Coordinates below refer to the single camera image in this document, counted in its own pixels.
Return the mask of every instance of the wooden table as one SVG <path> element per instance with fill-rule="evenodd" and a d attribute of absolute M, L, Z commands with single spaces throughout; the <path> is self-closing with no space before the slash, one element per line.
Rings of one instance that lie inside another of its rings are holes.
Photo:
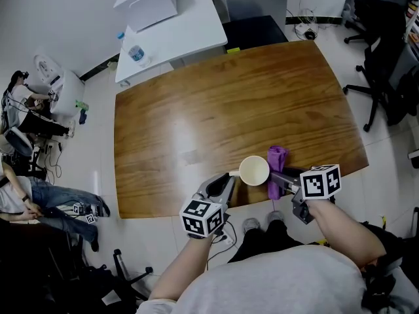
<path fill-rule="evenodd" d="M 368 166 L 351 110 L 313 41 L 262 46 L 156 77 L 117 95 L 115 173 L 122 218 L 177 215 L 211 176 L 272 145 L 288 166 Z M 231 206 L 268 199 L 237 180 Z"/>

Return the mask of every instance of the white box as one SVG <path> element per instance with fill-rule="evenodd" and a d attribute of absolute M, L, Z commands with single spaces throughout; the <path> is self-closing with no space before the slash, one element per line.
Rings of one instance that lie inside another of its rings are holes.
<path fill-rule="evenodd" d="M 208 237 L 224 224 L 224 213 L 220 203 L 190 199 L 179 213 L 184 231 Z"/>
<path fill-rule="evenodd" d="M 176 0 L 117 0 L 113 8 L 135 32 L 177 14 Z"/>
<path fill-rule="evenodd" d="M 329 199 L 342 189 L 338 164 L 313 167 L 300 180 L 304 200 Z"/>

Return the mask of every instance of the white cup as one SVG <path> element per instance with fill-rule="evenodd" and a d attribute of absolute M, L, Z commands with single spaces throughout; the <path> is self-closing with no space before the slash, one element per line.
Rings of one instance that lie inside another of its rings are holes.
<path fill-rule="evenodd" d="M 263 184 L 269 177 L 269 165 L 266 160 L 259 156 L 245 158 L 238 171 L 231 171 L 231 177 L 240 177 L 249 186 Z"/>

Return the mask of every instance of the purple cloth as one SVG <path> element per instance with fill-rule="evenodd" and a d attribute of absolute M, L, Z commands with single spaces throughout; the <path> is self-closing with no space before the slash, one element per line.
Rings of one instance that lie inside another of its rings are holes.
<path fill-rule="evenodd" d="M 271 171 L 282 172 L 289 150 L 278 145 L 273 145 L 268 150 L 268 164 Z M 281 192 L 277 184 L 270 181 L 268 183 L 269 199 L 278 200 L 285 192 Z"/>

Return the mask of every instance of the green object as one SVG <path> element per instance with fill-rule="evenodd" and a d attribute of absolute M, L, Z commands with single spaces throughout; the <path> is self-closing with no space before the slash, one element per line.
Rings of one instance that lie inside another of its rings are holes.
<path fill-rule="evenodd" d="M 76 100 L 76 107 L 84 109 L 86 112 L 89 110 L 89 105 L 83 101 Z"/>

